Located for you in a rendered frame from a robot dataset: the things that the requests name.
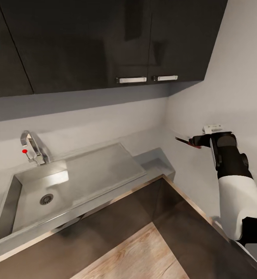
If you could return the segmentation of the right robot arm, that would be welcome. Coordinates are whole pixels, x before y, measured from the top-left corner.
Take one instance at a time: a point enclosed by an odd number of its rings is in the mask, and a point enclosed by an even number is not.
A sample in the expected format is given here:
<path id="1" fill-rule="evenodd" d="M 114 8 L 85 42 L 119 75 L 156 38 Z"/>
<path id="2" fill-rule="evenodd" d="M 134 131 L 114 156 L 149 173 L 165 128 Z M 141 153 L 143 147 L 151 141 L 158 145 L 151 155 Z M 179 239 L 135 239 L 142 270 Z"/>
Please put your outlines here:
<path id="1" fill-rule="evenodd" d="M 231 131 L 212 133 L 223 128 L 221 124 L 204 125 L 204 136 L 194 136 L 188 143 L 212 150 L 221 227 L 257 260 L 257 187 L 248 170 L 248 157 L 238 151 L 235 135 Z"/>

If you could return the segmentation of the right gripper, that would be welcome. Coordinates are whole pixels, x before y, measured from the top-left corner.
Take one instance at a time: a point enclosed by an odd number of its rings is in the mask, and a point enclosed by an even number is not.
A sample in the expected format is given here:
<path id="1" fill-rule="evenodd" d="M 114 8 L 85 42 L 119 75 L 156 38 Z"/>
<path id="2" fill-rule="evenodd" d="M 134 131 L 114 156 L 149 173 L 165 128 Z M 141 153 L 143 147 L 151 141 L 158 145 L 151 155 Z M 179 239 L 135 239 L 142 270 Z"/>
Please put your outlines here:
<path id="1" fill-rule="evenodd" d="M 201 136 L 194 136 L 193 138 L 190 138 L 188 143 L 190 144 L 193 144 L 194 146 L 198 146 L 198 147 L 201 147 L 201 146 L 208 146 L 206 144 L 206 138 L 208 136 L 210 136 L 212 134 L 206 134 L 206 135 L 201 135 Z"/>

